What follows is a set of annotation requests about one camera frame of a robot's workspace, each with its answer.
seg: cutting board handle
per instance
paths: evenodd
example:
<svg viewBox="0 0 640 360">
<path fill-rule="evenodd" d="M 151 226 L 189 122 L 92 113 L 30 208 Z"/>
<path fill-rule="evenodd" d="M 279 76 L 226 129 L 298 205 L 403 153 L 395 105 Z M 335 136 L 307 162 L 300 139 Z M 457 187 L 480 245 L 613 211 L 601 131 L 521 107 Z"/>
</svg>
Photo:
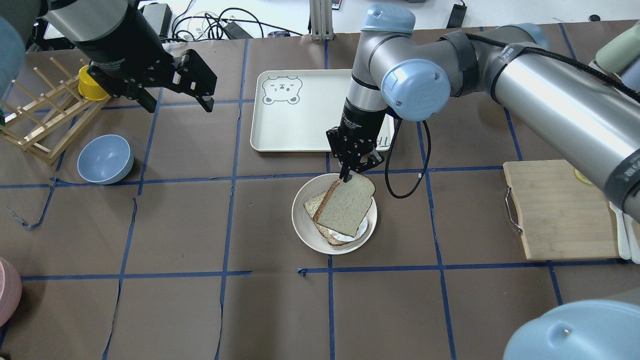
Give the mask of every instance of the cutting board handle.
<svg viewBox="0 0 640 360">
<path fill-rule="evenodd" d="M 518 223 L 515 222 L 515 220 L 513 220 L 513 217 L 511 216 L 511 206 L 509 206 L 509 198 L 510 197 L 511 197 L 511 187 L 507 186 L 507 195 L 504 197 L 504 204 L 507 207 L 507 214 L 509 214 L 509 220 L 511 221 L 513 226 L 515 226 L 516 229 L 518 230 L 518 234 L 522 235 L 522 227 L 520 225 L 518 225 Z"/>
</svg>

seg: pink bowl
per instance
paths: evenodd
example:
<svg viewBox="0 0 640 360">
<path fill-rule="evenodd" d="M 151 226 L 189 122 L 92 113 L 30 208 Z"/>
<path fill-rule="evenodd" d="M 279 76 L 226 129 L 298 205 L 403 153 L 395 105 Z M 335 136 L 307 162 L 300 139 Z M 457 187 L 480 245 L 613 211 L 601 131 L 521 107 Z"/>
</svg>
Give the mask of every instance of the pink bowl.
<svg viewBox="0 0 640 360">
<path fill-rule="evenodd" d="M 22 281 L 18 270 L 0 258 L 0 326 L 4 325 L 18 307 L 22 295 Z"/>
</svg>

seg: bear drawing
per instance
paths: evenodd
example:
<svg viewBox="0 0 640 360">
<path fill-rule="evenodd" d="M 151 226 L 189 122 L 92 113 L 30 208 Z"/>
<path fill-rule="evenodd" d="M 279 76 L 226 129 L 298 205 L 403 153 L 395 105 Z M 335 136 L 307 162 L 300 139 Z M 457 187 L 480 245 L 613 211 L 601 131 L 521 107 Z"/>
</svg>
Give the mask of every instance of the bear drawing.
<svg viewBox="0 0 640 360">
<path fill-rule="evenodd" d="M 267 105 L 271 105 L 276 101 L 286 101 L 289 104 L 297 104 L 300 101 L 300 88 L 302 87 L 302 80 L 297 76 L 278 76 L 272 78 L 271 76 L 262 83 L 264 89 L 264 97 L 262 102 Z"/>
</svg>

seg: white plate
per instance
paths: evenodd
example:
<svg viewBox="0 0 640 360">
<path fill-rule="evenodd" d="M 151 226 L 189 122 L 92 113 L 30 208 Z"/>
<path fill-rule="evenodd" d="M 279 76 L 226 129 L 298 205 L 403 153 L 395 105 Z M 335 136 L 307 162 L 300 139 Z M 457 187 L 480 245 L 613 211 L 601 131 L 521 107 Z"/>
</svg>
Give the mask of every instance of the white plate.
<svg viewBox="0 0 640 360">
<path fill-rule="evenodd" d="M 270 70 L 258 77 L 251 127 L 256 151 L 331 151 L 326 131 L 340 125 L 351 70 Z M 394 123 L 386 116 L 378 151 L 387 151 Z"/>
<path fill-rule="evenodd" d="M 364 234 L 359 239 L 342 246 L 329 245 L 326 239 L 320 235 L 316 225 L 311 221 L 307 210 L 305 210 L 304 203 L 309 198 L 329 189 L 329 186 L 331 186 L 337 178 L 338 174 L 324 174 L 309 180 L 300 188 L 291 207 L 293 228 L 296 230 L 302 242 L 307 244 L 311 249 L 330 255 L 346 254 L 364 245 L 369 237 L 371 237 L 371 234 L 376 228 L 376 222 L 378 221 L 378 207 L 376 206 L 375 199 L 371 197 L 371 207 L 365 216 L 369 225 Z"/>
</svg>

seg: wooden cutting board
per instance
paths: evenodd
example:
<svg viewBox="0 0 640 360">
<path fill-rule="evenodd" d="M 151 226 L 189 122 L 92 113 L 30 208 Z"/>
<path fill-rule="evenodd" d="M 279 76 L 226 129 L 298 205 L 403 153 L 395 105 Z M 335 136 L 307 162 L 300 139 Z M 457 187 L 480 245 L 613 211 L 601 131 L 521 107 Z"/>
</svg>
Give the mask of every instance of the wooden cutting board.
<svg viewBox="0 0 640 360">
<path fill-rule="evenodd" d="M 567 161 L 507 162 L 504 175 L 528 260 L 619 257 L 609 201 L 579 181 Z"/>
</svg>

